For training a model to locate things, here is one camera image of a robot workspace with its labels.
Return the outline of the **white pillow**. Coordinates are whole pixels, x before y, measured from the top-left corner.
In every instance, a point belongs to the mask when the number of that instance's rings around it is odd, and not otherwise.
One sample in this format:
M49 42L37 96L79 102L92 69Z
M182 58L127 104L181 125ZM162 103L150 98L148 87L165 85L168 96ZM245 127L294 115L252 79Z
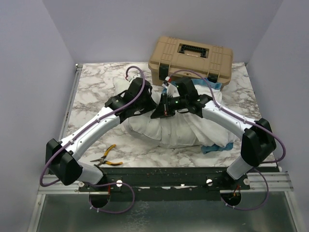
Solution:
M129 82L123 78L115 77L113 79L115 93L120 93L129 87ZM160 101L160 89L152 90L152 98L155 103ZM122 125L126 132L134 138L140 139L147 143L162 146L162 125L160 119L151 119L153 111L147 112L140 116L134 116L126 119Z

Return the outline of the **white pillowcase blue trim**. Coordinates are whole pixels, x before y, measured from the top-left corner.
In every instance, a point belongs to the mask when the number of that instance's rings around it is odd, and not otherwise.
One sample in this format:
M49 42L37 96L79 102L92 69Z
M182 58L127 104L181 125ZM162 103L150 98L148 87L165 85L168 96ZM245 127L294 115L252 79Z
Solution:
M176 113L167 119L158 119L161 135L157 136L160 146L180 148L201 146L203 154L233 149L238 137L217 123L202 119L194 114Z

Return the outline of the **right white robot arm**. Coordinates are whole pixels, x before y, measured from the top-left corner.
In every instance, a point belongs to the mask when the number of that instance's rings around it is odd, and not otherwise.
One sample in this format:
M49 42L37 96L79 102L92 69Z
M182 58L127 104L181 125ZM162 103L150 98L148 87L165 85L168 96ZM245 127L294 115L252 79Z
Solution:
M151 114L152 119L172 117L177 110L181 110L213 121L241 139L240 157L222 176L225 188L233 189L237 186L244 174L258 167L276 149L275 136L267 120L262 118L256 121L229 111L216 101L213 92L209 95L199 94L192 79L188 77L177 80L174 87L179 95L173 97L163 93Z

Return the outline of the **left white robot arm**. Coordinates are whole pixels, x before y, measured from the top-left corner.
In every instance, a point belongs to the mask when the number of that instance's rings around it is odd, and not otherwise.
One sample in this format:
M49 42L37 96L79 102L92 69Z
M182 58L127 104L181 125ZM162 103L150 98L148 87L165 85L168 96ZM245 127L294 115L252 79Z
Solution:
M106 187L103 171L95 165L79 160L85 151L109 130L135 115L156 108L152 99L152 86L143 78L131 81L127 90L110 97L104 107L76 132L60 141L51 139L46 144L45 164L65 186L79 180L90 183L100 191Z

